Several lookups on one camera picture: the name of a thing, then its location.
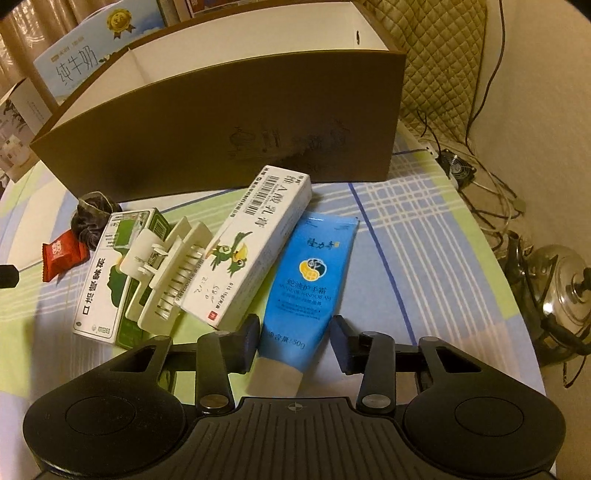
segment hand cream tube cap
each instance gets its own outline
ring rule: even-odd
[[[295,397],[303,373],[277,360],[257,356],[246,393],[251,397]]]

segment round black pad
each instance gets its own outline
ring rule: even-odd
[[[123,430],[135,417],[135,408],[119,397],[90,397],[74,403],[66,413],[68,425],[86,435],[108,435]]]
[[[182,405],[134,375],[83,375],[37,400],[22,426],[33,454],[51,469],[90,477],[124,476],[166,455],[184,432]]]
[[[411,444],[458,476],[548,468],[564,440],[564,418],[545,396],[495,374],[447,374],[416,396],[403,419]]]
[[[518,406],[501,398],[477,397],[457,406],[456,420],[477,435],[502,437],[521,427],[523,413]]]

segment brown cardboard box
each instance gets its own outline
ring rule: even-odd
[[[358,4],[227,8],[132,43],[58,109],[33,150],[76,196],[117,201],[387,177],[405,54]]]

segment barcode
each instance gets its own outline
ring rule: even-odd
[[[159,220],[156,220],[156,223],[154,225],[154,233],[156,235],[158,235],[159,238],[161,238],[162,240],[164,240],[164,237],[166,236],[166,226],[165,226],[165,224],[163,224]]]
[[[261,207],[262,203],[271,193],[271,190],[279,180],[279,177],[275,177],[273,175],[269,175],[267,179],[263,182],[261,188],[255,193],[255,196],[252,198],[251,202],[248,204],[248,207],[244,210],[245,213],[248,215],[254,215],[258,212],[258,209]]]

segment wire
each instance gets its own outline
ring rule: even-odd
[[[472,184],[473,185],[476,185],[477,187],[480,187],[482,190],[486,190],[487,192],[491,192],[494,195],[498,195],[499,194],[499,191],[498,190],[490,189],[486,185],[482,185],[482,184],[478,183],[477,181],[473,181]]]
[[[433,129],[427,123],[427,114],[425,113],[425,120],[423,120],[421,115],[419,115],[418,117],[421,119],[421,121],[425,125],[425,129],[428,129],[431,132],[431,135],[433,136],[433,138],[435,139],[435,142],[437,143],[437,149],[439,150],[439,157],[438,158],[441,158],[441,145],[439,144],[439,140],[437,139],[437,135],[435,134]]]
[[[562,364],[562,385],[565,388],[570,388],[573,386],[575,380],[578,379],[579,375],[581,374],[581,372],[583,371],[583,367],[585,366],[585,362],[587,361],[587,355],[585,355],[583,357],[583,361],[581,362],[581,366],[579,367],[579,369],[577,370],[577,372],[575,373],[574,377],[571,379],[570,382],[566,381],[566,362],[564,362]]]
[[[507,220],[507,216],[506,215],[499,215],[498,213],[493,213],[493,212],[488,212],[487,210],[481,210],[480,208],[475,210],[478,213],[481,213],[483,215],[490,215],[491,217],[495,217],[495,218],[502,218],[503,220]],[[521,216],[521,212],[517,212],[515,215],[511,216],[511,220],[515,220],[516,218],[519,218]]]
[[[503,236],[503,235],[502,235],[500,232],[498,232],[498,231],[495,229],[495,226],[494,226],[492,223],[490,223],[490,222],[489,222],[489,221],[488,221],[486,218],[484,218],[484,217],[483,217],[483,216],[482,216],[482,215],[481,215],[481,214],[478,212],[478,209],[474,207],[474,205],[472,204],[472,202],[470,201],[470,199],[469,199],[469,198],[466,196],[466,194],[465,194],[464,192],[458,192],[458,193],[459,193],[459,194],[460,194],[460,196],[461,196],[461,197],[464,199],[464,202],[466,202],[466,203],[467,203],[467,205],[468,205],[468,208],[470,209],[470,212],[471,212],[472,214],[476,215],[476,216],[477,216],[477,217],[478,217],[478,218],[479,218],[479,219],[480,219],[480,220],[481,220],[483,223],[485,223],[486,225],[488,225],[488,226],[490,227],[490,229],[482,229],[482,228],[481,228],[481,230],[482,230],[484,233],[487,233],[487,234],[489,234],[489,235],[493,235],[493,236],[495,236],[495,237],[497,237],[497,238],[499,239],[498,243],[497,243],[497,244],[496,244],[494,247],[491,247],[491,250],[492,250],[493,252],[495,252],[495,251],[497,251],[498,249],[500,249],[500,247],[503,245],[503,243],[504,243],[504,241],[505,241],[505,240],[504,240],[504,236]]]
[[[491,175],[497,179],[497,181],[501,184],[501,186],[508,191],[510,194],[513,195],[513,198],[517,198],[517,194],[511,189],[511,187],[509,187],[503,180],[501,180],[498,176],[496,176],[493,172],[491,172]]]
[[[501,51],[499,52],[499,59],[497,60],[495,69],[492,71],[491,77],[489,78],[488,83],[486,84],[486,89],[484,91],[484,95],[482,96],[482,103],[480,104],[480,108],[476,111],[474,116],[468,120],[468,123],[466,124],[466,136],[464,137],[464,143],[466,144],[468,150],[472,154],[474,152],[470,148],[470,145],[468,145],[468,135],[470,134],[470,129],[472,127],[472,124],[474,123],[474,120],[476,120],[476,118],[478,118],[478,115],[480,115],[480,113],[482,112],[482,109],[484,108],[484,104],[486,103],[486,99],[488,98],[488,92],[491,89],[491,85],[492,85],[493,80],[496,77],[496,73],[499,71],[499,68],[501,67],[503,55],[505,54],[506,31],[505,31],[505,14],[503,12],[503,0],[499,0],[499,13],[501,15],[501,36],[502,36],[501,37]]]

